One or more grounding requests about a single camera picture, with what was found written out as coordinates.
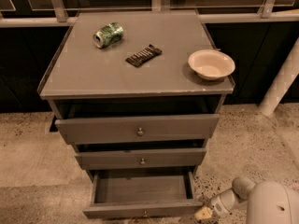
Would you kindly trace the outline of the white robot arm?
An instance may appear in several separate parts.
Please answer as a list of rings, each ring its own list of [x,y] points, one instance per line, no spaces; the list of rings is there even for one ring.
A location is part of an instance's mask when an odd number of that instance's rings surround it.
[[[299,224],[299,193],[275,181],[254,183],[240,176],[195,212],[197,220],[221,217],[245,208],[246,224]]]

